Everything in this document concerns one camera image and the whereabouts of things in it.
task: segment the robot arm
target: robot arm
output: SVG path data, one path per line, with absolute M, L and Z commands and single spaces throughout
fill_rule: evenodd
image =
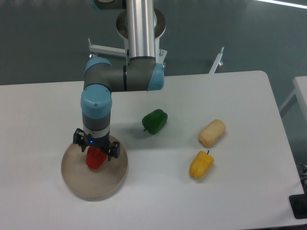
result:
M 116 68 L 101 57 L 88 61 L 81 95 L 83 130 L 73 137 L 82 151 L 99 148 L 108 161 L 120 153 L 119 143 L 109 141 L 111 92 L 160 90 L 164 85 L 164 67 L 155 60 L 153 0 L 127 0 L 126 5 L 129 64 Z

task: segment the yellow bell pepper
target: yellow bell pepper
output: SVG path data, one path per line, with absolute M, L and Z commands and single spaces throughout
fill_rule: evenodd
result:
M 204 151 L 200 151 L 190 165 L 189 174 L 195 179 L 201 178 L 211 167 L 214 158 Z

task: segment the wooden plate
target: wooden plate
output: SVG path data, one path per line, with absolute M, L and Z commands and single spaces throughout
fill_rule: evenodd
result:
M 110 141 L 118 141 L 110 136 Z M 86 153 L 78 145 L 71 144 L 62 158 L 61 172 L 69 189 L 84 200 L 98 201 L 113 195 L 124 181 L 128 157 L 125 149 L 120 145 L 119 157 L 105 161 L 99 169 L 87 167 Z

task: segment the green bell pepper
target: green bell pepper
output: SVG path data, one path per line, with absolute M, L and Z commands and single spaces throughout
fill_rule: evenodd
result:
M 150 134 L 156 134 L 163 128 L 167 118 L 167 113 L 165 113 L 162 109 L 154 110 L 142 119 L 142 124 L 145 128 L 144 131 L 148 130 Z

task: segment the bread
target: bread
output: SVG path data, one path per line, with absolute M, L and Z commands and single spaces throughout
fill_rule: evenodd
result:
M 198 140 L 204 147 L 210 148 L 224 135 L 225 131 L 226 125 L 223 121 L 215 119 L 198 134 Z

